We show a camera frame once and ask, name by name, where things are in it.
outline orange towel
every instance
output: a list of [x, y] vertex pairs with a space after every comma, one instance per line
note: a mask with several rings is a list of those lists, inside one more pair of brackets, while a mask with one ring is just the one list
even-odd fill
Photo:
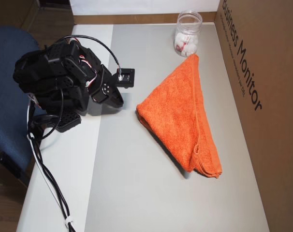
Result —
[[198, 59], [188, 57], [137, 105], [137, 113], [184, 170], [218, 178], [222, 168], [205, 114]]

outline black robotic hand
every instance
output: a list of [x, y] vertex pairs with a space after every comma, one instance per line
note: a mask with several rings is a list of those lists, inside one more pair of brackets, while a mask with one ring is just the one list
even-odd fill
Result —
[[16, 62], [13, 78], [48, 115], [59, 117], [63, 109], [56, 129], [64, 132], [81, 122], [76, 111], [86, 111], [89, 96], [97, 103], [122, 107], [117, 87], [133, 87], [134, 69], [118, 69], [112, 75], [89, 48], [76, 40], [67, 43], [62, 39], [45, 50], [25, 54]]

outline clear plastic jar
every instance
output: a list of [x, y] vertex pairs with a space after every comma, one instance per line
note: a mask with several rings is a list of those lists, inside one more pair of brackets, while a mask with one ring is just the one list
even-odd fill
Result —
[[197, 52], [203, 18], [195, 11], [182, 11], [176, 23], [175, 51], [188, 57]]

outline blue chair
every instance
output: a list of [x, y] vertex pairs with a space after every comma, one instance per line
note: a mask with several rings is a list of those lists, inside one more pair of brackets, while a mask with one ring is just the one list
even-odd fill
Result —
[[0, 163], [28, 185], [25, 170], [32, 151], [27, 140], [28, 97], [13, 80], [15, 62], [27, 52], [39, 50], [27, 32], [0, 27]]

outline gray tabletop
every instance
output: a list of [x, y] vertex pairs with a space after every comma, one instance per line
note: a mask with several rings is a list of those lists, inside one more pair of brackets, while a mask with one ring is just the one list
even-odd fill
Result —
[[137, 119], [136, 105], [184, 60], [174, 28], [114, 26], [111, 49], [123, 68], [135, 68], [135, 86], [121, 89], [121, 111], [102, 107], [85, 231], [269, 231], [213, 24], [203, 25], [197, 54], [219, 179], [184, 173]]

